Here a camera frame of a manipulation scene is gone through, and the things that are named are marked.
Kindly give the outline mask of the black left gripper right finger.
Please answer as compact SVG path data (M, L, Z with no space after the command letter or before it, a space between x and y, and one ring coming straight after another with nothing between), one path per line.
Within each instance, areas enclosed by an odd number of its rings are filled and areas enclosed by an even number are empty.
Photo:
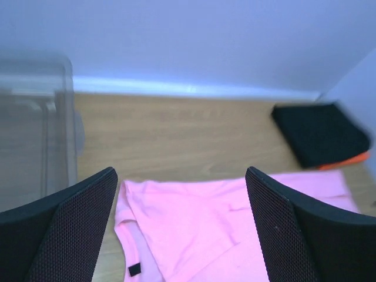
M375 217L321 202L255 167L245 180L270 281L375 281Z

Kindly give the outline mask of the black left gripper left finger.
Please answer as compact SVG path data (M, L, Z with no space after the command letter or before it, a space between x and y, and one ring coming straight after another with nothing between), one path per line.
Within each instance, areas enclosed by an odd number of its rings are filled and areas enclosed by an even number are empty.
M117 185L108 167L1 212L1 281L91 281Z

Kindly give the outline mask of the pink t shirt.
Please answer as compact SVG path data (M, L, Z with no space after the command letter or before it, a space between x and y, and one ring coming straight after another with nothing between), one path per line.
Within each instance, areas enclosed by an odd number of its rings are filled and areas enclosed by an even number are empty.
M268 280L244 179L126 180L117 200L126 281Z

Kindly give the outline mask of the clear plastic bin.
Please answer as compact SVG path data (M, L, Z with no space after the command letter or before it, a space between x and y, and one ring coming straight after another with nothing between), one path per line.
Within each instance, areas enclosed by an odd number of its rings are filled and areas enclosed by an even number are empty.
M84 141L70 60L2 50L1 210L73 186Z

